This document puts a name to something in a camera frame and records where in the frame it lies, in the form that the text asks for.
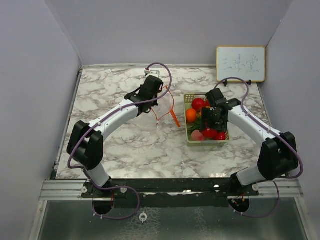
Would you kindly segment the red apple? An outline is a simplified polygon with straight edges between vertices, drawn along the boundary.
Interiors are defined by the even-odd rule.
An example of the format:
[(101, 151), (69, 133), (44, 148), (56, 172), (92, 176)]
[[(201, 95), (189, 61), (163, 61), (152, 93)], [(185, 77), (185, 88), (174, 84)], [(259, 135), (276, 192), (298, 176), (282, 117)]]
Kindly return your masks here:
[(194, 98), (191, 103), (191, 107), (197, 112), (200, 112), (202, 108), (205, 108), (206, 106), (206, 101), (202, 98)]

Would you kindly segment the clear orange-zipper zip bag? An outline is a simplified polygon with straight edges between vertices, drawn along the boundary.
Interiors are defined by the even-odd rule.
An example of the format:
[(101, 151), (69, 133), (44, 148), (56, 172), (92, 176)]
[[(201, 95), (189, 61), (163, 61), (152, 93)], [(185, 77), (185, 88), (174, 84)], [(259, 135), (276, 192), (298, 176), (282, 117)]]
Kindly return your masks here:
[(156, 119), (156, 125), (159, 126), (163, 123), (169, 124), (173, 121), (173, 123), (180, 128), (181, 124), (174, 111), (175, 99), (167, 85), (165, 86), (165, 90), (167, 90), (165, 96), (157, 101), (158, 105), (151, 108)]

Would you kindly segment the orange fruit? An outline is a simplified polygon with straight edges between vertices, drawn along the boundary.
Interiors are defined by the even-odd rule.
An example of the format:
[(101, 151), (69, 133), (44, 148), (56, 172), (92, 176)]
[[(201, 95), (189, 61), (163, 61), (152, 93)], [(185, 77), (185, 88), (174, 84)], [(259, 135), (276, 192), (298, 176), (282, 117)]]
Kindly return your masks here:
[(197, 120), (197, 111), (193, 108), (189, 108), (185, 112), (185, 120), (188, 124), (193, 124)]

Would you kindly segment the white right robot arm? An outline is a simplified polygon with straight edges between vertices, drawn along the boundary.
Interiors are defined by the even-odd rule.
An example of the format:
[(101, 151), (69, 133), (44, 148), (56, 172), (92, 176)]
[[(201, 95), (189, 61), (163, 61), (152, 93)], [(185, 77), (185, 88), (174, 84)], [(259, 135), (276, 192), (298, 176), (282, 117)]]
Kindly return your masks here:
[(201, 110), (201, 130), (226, 131), (231, 123), (260, 148), (256, 164), (231, 175), (229, 189), (234, 195), (242, 195), (248, 185), (272, 181), (298, 168), (296, 139), (292, 133), (282, 133), (265, 124), (242, 101), (226, 99), (219, 88), (207, 92), (205, 97), (210, 107)]

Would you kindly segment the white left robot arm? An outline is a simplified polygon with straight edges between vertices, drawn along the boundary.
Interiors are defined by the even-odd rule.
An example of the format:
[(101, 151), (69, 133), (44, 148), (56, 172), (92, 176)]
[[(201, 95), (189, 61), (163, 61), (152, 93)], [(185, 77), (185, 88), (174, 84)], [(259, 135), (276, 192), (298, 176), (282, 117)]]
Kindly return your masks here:
[(80, 168), (88, 175), (94, 182), (93, 191), (97, 196), (106, 197), (111, 190), (108, 183), (111, 177), (102, 165), (105, 140), (128, 121), (149, 113), (158, 104), (158, 94), (163, 86), (161, 79), (149, 75), (112, 110), (91, 122), (80, 120), (74, 125), (66, 150), (69, 154), (67, 164), (70, 169)]

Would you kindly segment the red bell pepper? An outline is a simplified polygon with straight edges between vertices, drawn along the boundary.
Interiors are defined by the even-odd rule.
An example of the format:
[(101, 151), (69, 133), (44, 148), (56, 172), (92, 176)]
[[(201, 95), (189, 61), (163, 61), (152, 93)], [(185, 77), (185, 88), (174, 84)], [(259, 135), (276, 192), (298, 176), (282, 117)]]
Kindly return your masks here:
[(224, 131), (217, 131), (215, 129), (206, 128), (205, 130), (201, 131), (202, 135), (214, 141), (224, 141), (227, 139), (226, 133)]

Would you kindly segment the toy pineapple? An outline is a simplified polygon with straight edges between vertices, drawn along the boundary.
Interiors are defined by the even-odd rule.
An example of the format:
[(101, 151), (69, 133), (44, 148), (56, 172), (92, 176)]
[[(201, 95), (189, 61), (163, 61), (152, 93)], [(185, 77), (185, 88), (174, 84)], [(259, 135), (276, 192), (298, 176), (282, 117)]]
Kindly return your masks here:
[(199, 130), (201, 127), (201, 121), (202, 121), (202, 113), (198, 112), (196, 114), (196, 120), (194, 123), (189, 123), (187, 129), (191, 132), (195, 130)]

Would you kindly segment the pale green plastic basket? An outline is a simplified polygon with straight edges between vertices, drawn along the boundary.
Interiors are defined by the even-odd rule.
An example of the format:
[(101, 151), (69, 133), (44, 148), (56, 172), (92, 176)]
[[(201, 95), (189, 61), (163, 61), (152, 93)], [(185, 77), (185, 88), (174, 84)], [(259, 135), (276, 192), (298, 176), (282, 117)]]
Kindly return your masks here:
[(204, 93), (185, 93), (183, 106), (189, 147), (224, 145), (230, 140), (228, 124), (215, 114)]

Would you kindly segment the pink peach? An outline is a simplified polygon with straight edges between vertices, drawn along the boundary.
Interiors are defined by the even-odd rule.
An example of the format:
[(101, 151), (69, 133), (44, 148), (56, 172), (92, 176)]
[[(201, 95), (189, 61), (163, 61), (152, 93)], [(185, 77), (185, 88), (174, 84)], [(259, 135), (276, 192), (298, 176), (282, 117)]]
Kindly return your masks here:
[(191, 140), (192, 141), (205, 141), (206, 138), (198, 129), (196, 129), (191, 133)]

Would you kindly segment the small framed whiteboard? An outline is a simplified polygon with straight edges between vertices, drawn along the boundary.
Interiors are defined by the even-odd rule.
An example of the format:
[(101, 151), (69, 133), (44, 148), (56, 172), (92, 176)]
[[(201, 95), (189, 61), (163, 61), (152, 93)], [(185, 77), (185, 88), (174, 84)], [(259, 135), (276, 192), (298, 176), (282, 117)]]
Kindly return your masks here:
[(266, 79), (266, 48), (264, 46), (218, 46), (216, 48), (216, 80), (238, 78), (262, 83)]

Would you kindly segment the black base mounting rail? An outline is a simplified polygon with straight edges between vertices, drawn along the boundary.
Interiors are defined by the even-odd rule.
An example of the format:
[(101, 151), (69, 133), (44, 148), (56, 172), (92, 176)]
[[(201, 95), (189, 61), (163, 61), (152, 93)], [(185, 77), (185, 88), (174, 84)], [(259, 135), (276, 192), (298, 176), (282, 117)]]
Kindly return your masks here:
[(112, 179), (97, 188), (83, 184), (82, 198), (115, 208), (227, 207), (230, 197), (258, 196), (253, 184), (239, 188), (229, 178)]

